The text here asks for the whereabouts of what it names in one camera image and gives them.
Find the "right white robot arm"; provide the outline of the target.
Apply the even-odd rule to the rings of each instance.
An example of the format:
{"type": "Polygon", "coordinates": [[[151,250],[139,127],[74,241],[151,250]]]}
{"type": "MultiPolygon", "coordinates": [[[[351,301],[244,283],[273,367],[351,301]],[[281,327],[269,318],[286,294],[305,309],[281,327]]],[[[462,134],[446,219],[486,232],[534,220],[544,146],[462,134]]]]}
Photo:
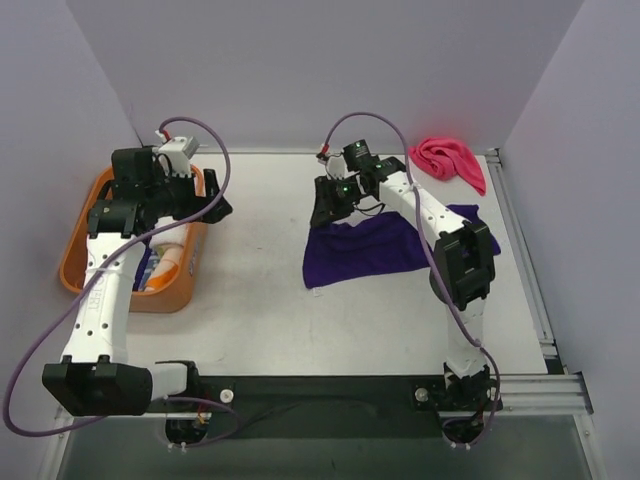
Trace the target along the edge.
{"type": "Polygon", "coordinates": [[[458,410],[496,411],[500,373],[483,342],[485,303],[496,277],[489,227],[451,211],[414,181],[407,161],[374,155],[363,140],[346,146],[338,163],[340,172],[314,180],[311,228],[347,219],[365,199],[407,221],[426,256],[430,288],[447,311],[445,401],[458,410]]]}

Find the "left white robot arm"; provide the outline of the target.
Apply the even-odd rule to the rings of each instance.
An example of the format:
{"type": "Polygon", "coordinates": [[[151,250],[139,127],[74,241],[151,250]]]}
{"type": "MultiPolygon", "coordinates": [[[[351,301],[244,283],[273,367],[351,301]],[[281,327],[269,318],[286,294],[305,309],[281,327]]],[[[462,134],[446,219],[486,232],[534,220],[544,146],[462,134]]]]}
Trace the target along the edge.
{"type": "Polygon", "coordinates": [[[136,272],[158,220],[213,224],[232,211],[213,170],[196,181],[194,153],[179,138],[111,156],[113,178],[87,213],[85,279],[73,330],[60,361],[42,373],[43,386],[75,417],[141,415],[165,397],[181,412],[201,402],[194,362],[134,366],[126,340],[136,272]]]}

